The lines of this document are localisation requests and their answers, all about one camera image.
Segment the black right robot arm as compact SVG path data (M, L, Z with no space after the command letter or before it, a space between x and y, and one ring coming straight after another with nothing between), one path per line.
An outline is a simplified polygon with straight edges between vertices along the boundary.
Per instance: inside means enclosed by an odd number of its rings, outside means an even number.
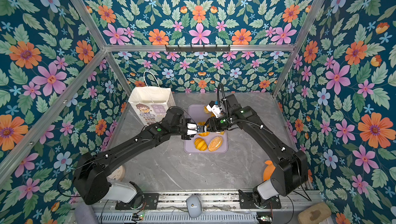
M234 95L229 95L210 102L206 109L214 114L205 123L207 131L220 132L237 126L260 145L275 166L270 178L253 188L252 200L257 207L266 206L272 197L286 197L307 182L306 154L281 141L250 106L241 106Z

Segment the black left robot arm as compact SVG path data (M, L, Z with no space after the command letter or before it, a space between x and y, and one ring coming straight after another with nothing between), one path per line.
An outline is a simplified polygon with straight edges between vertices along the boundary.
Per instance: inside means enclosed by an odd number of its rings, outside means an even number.
M96 155L83 154L73 174L73 185L86 205L101 200L134 204L142 195L140 188L135 183L119 182L109 176L124 163L173 136L191 139L206 131L204 125L185 118L181 108L170 108L160 122L144 127L124 143Z

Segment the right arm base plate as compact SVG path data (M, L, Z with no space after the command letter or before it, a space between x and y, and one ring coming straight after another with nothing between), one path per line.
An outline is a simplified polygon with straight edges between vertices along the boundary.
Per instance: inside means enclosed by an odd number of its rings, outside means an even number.
M263 199L257 192L244 192L238 190L239 204L241 209L281 209L281 201L278 196Z

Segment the oval seeded bread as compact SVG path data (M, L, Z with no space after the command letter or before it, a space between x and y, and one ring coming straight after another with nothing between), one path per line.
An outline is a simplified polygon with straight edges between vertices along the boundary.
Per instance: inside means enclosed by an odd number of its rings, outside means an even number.
M222 136L216 136L213 138L208 146L208 151L214 152L217 151L223 144Z

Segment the small striped yellow bread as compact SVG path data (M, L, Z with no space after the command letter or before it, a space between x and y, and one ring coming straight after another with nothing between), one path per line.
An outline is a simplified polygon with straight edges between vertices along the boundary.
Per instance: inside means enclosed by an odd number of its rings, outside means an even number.
M203 138L197 138L194 141L194 146L199 151L206 151L208 149L208 145Z

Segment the white paper bag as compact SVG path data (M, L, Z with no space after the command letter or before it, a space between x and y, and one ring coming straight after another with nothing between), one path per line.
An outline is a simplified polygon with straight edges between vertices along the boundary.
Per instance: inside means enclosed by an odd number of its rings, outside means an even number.
M148 86L146 74L150 74L155 86ZM170 88L161 87L157 77L151 72L143 74L144 86L135 87L129 96L128 102L144 126L161 121L167 110L175 105Z

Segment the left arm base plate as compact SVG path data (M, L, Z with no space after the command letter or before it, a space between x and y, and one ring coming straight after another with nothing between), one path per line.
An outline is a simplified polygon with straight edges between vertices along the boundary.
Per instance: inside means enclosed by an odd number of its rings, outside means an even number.
M118 202L116 204L116 210L155 210L157 209L159 203L159 194L158 193L143 193L138 194L135 198L129 202Z

